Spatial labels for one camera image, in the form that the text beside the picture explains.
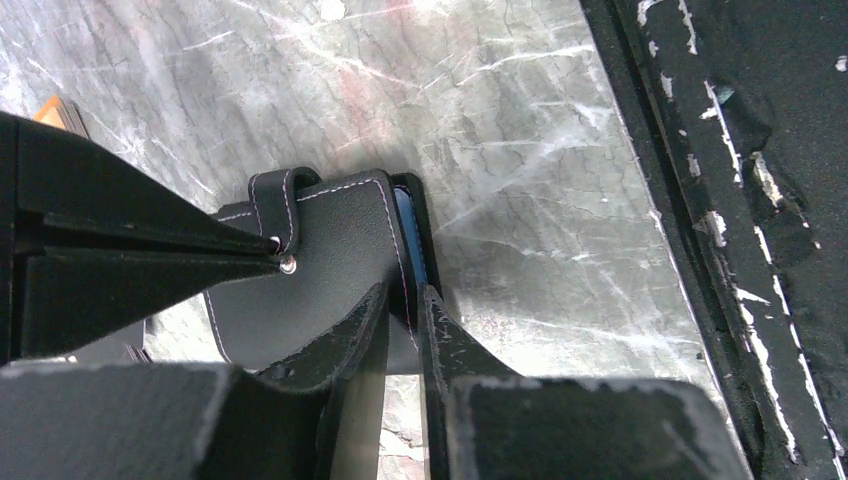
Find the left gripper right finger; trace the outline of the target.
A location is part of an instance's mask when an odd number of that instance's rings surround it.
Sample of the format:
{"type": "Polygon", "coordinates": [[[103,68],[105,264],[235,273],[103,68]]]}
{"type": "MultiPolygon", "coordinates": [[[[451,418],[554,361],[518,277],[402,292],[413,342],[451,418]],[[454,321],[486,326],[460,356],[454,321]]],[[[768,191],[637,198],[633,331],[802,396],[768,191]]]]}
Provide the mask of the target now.
{"type": "Polygon", "coordinates": [[[534,378],[491,354],[422,285],[423,426],[431,479],[745,479],[698,387],[646,378],[534,378]]]}

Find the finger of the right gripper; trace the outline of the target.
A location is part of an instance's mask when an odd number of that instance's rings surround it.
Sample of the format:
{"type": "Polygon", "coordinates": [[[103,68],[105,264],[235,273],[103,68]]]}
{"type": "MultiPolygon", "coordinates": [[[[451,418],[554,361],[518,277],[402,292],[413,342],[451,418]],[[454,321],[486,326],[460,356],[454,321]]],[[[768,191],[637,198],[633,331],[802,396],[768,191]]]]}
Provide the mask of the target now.
{"type": "Polygon", "coordinates": [[[277,241],[229,227],[99,144],[4,112],[1,223],[34,246],[266,257],[277,241]]]}
{"type": "Polygon", "coordinates": [[[278,260],[270,256],[17,255],[1,274],[1,361],[57,357],[218,284],[278,271],[278,260]]]}

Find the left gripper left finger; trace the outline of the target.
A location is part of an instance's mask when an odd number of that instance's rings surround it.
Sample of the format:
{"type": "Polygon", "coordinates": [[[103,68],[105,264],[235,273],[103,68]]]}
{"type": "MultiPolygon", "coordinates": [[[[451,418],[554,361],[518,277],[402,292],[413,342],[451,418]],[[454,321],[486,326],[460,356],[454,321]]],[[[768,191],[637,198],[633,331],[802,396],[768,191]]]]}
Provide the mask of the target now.
{"type": "Polygon", "coordinates": [[[372,479],[388,289],[251,373],[223,363],[1,371],[5,479],[372,479]]]}

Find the black leather card holder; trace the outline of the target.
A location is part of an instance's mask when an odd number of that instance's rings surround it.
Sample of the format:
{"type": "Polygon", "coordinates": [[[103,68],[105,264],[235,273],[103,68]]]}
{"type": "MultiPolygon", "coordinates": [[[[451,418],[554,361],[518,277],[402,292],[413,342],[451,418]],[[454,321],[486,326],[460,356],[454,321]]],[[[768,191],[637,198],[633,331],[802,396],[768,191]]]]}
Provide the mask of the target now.
{"type": "Polygon", "coordinates": [[[388,289],[387,371],[414,375],[418,290],[440,286],[423,182],[375,169],[322,181],[307,167],[257,174],[230,227],[276,238],[286,271],[206,290],[221,357],[250,370],[284,359],[342,320],[376,283],[388,289]]]}

